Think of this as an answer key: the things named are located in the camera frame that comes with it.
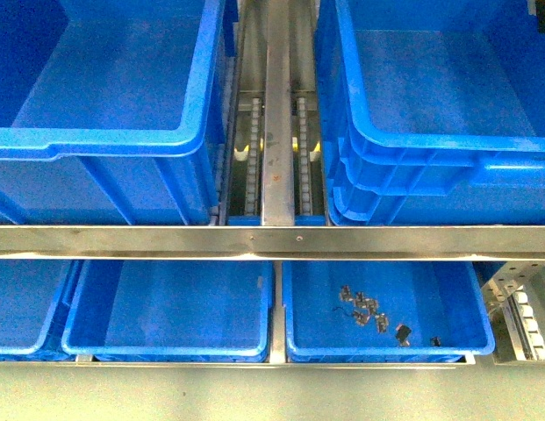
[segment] green floor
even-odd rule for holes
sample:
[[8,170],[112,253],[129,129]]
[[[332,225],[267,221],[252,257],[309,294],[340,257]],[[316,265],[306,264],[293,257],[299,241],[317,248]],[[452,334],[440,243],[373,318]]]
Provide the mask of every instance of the green floor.
[[0,368],[0,420],[545,420],[545,367]]

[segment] metal clip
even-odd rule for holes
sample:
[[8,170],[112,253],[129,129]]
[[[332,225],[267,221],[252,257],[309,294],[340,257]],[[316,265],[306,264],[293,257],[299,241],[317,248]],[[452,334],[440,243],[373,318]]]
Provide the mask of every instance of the metal clip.
[[356,298],[354,299],[354,306],[359,309],[367,309],[368,298],[363,294],[363,292],[356,292]]
[[377,324],[377,333],[386,333],[389,327],[389,319],[385,316],[385,313],[379,313],[375,315]]
[[352,317],[359,326],[365,326],[369,322],[369,314],[361,313],[360,311],[352,311]]
[[344,285],[341,287],[341,292],[339,294],[339,298],[341,301],[353,301],[354,298],[352,297],[352,291],[350,291],[350,287],[348,285]]
[[379,302],[373,298],[367,298],[366,308],[368,309],[369,314],[375,315],[377,314],[377,310],[379,309]]

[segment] blue storage crate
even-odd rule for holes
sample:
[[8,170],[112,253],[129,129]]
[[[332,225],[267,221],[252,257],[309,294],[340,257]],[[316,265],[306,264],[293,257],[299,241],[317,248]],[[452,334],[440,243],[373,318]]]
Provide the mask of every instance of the blue storage crate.
[[61,335],[80,261],[0,260],[0,360],[68,360]]
[[260,362],[272,264],[89,261],[61,340],[99,360]]
[[207,224],[234,0],[0,0],[0,224]]
[[315,37],[336,224],[545,224],[526,0],[324,0]]
[[[389,319],[386,333],[377,332],[373,318],[363,327],[354,321],[353,304],[339,298],[344,285],[378,300]],[[295,362],[452,362],[494,349],[471,263],[285,262],[283,303]],[[412,329],[410,347],[398,345],[399,324]],[[433,337],[440,347],[431,345]]]

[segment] metal shelf rack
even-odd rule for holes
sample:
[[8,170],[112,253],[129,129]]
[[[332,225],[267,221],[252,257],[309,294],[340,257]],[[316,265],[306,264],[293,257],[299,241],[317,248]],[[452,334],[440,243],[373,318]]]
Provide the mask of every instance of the metal shelf rack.
[[[310,163],[312,137],[320,150],[316,127],[312,134],[312,119],[318,118],[312,58],[315,3],[247,0],[241,9],[237,28],[240,54],[233,66],[236,71],[231,75],[231,110],[238,112],[229,112],[228,116],[229,144],[225,153],[222,205],[215,224],[185,227],[3,225],[0,226],[0,259],[506,260],[503,269],[482,287],[490,315],[498,326],[498,349],[513,350],[506,353],[507,356],[503,353],[502,359],[498,356],[497,361],[543,363],[532,358],[532,349],[524,352],[527,333],[513,322],[515,306],[511,305],[509,296],[545,267],[545,226],[294,226],[296,208],[302,215],[324,214],[317,209],[323,206],[314,205],[317,197],[324,196],[324,191],[322,180],[311,180],[313,167],[317,165]],[[248,113],[247,127],[252,137],[245,136],[249,141],[241,145],[239,152],[235,145],[239,142],[236,127],[240,126],[239,116],[243,112]],[[247,157],[240,159],[246,162],[241,172],[245,190],[243,213],[259,215],[260,210],[262,223],[260,226],[227,226],[232,191],[239,188],[232,186],[235,155],[243,155],[244,151]],[[298,168],[296,174],[294,162]],[[280,264],[276,264],[275,299],[269,360],[262,364],[117,363],[94,361],[93,356],[80,356],[75,362],[0,364],[453,368],[475,363],[473,356],[468,355],[454,364],[293,364],[286,360]]]

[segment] metal rail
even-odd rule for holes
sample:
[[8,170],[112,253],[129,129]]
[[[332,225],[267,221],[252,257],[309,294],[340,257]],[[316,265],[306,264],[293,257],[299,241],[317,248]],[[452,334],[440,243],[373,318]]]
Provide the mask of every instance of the metal rail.
[[0,259],[545,260],[545,226],[0,225]]
[[[262,225],[294,225],[294,177],[291,144],[290,1],[269,2],[267,22],[266,106],[262,158]],[[284,364],[286,316],[282,298],[282,264],[276,282],[269,362]]]
[[261,163],[261,98],[253,98],[251,107],[251,133],[248,142],[247,184],[245,192],[245,215],[258,215],[260,163]]
[[307,101],[297,100],[298,107],[298,152],[299,152],[299,209],[301,215],[313,214],[313,192],[311,183],[311,161],[309,159],[309,139],[307,127]]
[[218,225],[225,225],[229,216],[229,201],[232,188],[231,170],[233,166],[233,149],[235,143],[235,129],[237,113],[240,101],[239,86],[240,86],[240,70],[243,63],[243,52],[245,47],[245,25],[246,25],[246,2],[240,2],[239,23],[235,25],[237,54],[236,57],[231,57],[229,63],[231,72],[227,73],[227,87],[224,98],[224,127],[226,128],[226,150],[223,158],[223,171],[221,180],[217,180],[219,186],[219,217]]
[[447,363],[352,363],[352,364],[295,364],[295,363],[238,363],[238,362],[115,362],[115,361],[0,361],[0,367],[129,367],[129,368],[281,368],[281,369],[401,369],[434,370],[453,369],[475,364],[473,355],[465,355],[463,360]]

